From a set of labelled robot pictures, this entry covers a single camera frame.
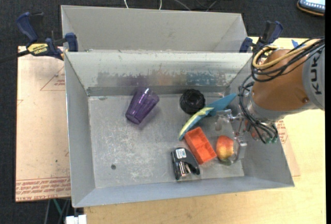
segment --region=gray bin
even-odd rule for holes
[[[63,33],[75,33],[80,46],[65,55],[74,207],[293,186],[280,142],[251,138],[237,163],[214,159],[200,175],[174,178],[170,153],[187,147],[178,133],[190,118],[179,107],[182,92],[199,89],[210,103],[237,92],[249,74],[251,54],[238,52],[240,14],[63,6],[62,17]],[[135,125],[125,112],[138,86],[160,101]],[[231,125],[216,131],[215,121],[199,123],[213,147],[232,133]]]

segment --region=black and silver object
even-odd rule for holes
[[[325,15],[325,0],[298,0],[297,7],[310,14]]]
[[[200,168],[197,160],[186,148],[176,148],[171,153],[171,158],[176,180],[179,180],[191,173],[196,175],[200,174]]]

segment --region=yellow cable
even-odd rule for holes
[[[289,52],[289,53],[285,54],[284,56],[279,57],[278,59],[275,59],[275,60],[270,61],[270,62],[268,62],[268,63],[260,64],[260,65],[259,65],[258,62],[257,62],[257,60],[258,60],[258,58],[259,58],[263,53],[265,53],[265,52],[267,52],[267,51],[270,51],[270,50],[275,50],[275,49],[278,49],[278,48],[279,48],[279,47],[274,47],[274,46],[265,46],[265,47],[264,47],[263,49],[261,49],[261,50],[256,54],[256,56],[253,58],[253,61],[252,61],[253,67],[256,68],[256,69],[261,69],[261,70],[266,69],[266,68],[268,68],[268,67],[271,67],[271,66],[277,64],[278,62],[282,61],[283,59],[288,58],[289,56],[293,56],[293,55],[295,55],[295,54],[297,54],[297,53],[300,53],[301,51],[303,51],[303,50],[305,50],[305,49],[308,49],[308,48],[311,47],[314,43],[315,43],[315,41],[314,41],[313,43],[309,44],[309,45],[305,45],[305,46],[303,46],[303,47],[301,47],[301,48],[298,48],[298,49],[296,49],[296,50],[294,50],[294,51],[292,51],[292,52]]]

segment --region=cardboard sheet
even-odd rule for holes
[[[18,59],[16,201],[71,196],[64,62]]]

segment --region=gray carpet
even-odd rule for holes
[[[195,0],[180,0],[192,10],[201,10]],[[310,38],[325,35],[325,18],[314,17],[296,8],[297,0],[221,0],[210,11],[241,13],[247,33],[261,34],[265,21],[279,21],[283,27],[282,37]],[[125,8],[123,0],[0,0],[0,50],[2,56],[15,54],[18,45],[27,39],[15,23],[16,18],[27,11],[43,11],[46,36],[54,32],[61,37],[60,5],[90,5]],[[129,0],[130,8],[156,9],[158,0]],[[163,0],[163,9],[182,10],[172,0]],[[14,201],[15,138],[16,138],[16,92],[17,61],[0,64],[0,223],[43,223],[47,201],[20,203]],[[49,223],[57,223],[58,214],[50,207]]]

